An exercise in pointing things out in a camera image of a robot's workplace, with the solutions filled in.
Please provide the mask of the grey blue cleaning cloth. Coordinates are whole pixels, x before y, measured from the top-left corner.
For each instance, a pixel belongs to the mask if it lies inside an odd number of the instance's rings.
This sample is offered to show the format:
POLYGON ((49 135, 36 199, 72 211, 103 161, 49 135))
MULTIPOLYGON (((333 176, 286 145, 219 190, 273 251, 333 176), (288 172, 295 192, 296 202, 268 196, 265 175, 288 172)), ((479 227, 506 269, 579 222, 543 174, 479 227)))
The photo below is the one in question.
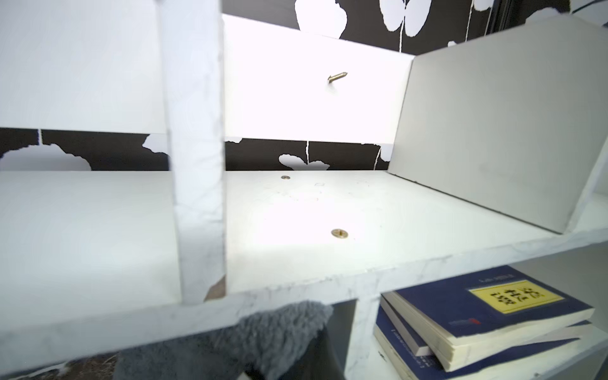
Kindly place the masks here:
POLYGON ((279 379, 309 351, 332 317, 320 302, 254 313, 235 325, 121 351, 115 379, 279 379))

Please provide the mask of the white wooden bookshelf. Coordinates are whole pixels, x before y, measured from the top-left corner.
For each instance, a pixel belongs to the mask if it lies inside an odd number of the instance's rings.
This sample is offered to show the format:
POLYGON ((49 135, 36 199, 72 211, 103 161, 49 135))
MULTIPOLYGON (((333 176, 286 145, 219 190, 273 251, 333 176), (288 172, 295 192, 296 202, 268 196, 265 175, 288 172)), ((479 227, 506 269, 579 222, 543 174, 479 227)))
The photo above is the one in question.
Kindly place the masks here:
POLYGON ((170 159, 17 151, 2 374, 353 300, 362 375, 383 292, 606 241, 606 67, 606 29, 566 15, 408 57, 217 1, 2 2, 4 128, 163 134, 170 159))

